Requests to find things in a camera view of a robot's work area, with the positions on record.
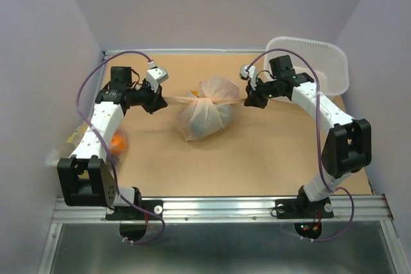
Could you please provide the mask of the translucent banana-print plastic bag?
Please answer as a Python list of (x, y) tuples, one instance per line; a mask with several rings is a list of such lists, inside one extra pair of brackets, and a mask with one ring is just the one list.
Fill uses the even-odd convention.
[(240, 88), (233, 81), (211, 77), (185, 96), (168, 96), (165, 101), (180, 105), (176, 125), (183, 138), (199, 141), (228, 126), (234, 119), (236, 105), (243, 99)]

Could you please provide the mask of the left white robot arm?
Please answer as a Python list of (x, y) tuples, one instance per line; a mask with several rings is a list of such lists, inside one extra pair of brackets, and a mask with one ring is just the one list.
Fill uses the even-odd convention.
[(167, 107), (162, 82), (168, 73), (149, 62), (142, 83), (132, 79), (131, 67), (111, 67), (110, 81), (96, 96), (91, 119), (81, 141), (67, 158), (61, 158), (57, 172), (68, 206), (121, 207), (130, 219), (143, 211), (141, 194), (135, 187), (119, 187), (116, 163), (109, 146), (130, 107), (141, 106), (152, 114)]

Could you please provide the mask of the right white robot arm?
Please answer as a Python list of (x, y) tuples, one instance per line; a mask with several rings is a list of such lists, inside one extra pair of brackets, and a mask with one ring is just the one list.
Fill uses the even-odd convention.
[(269, 63), (270, 81), (259, 78), (253, 65), (241, 69), (240, 77), (247, 81), (244, 105), (265, 108), (269, 99), (286, 97), (315, 120), (317, 133), (326, 134), (325, 143), (317, 145), (318, 174), (299, 189), (296, 198), (276, 203), (277, 216), (312, 218), (320, 213), (331, 218), (329, 195), (344, 179), (371, 163), (371, 124), (339, 109), (321, 93), (319, 83), (312, 76), (295, 72), (288, 55), (271, 59)]

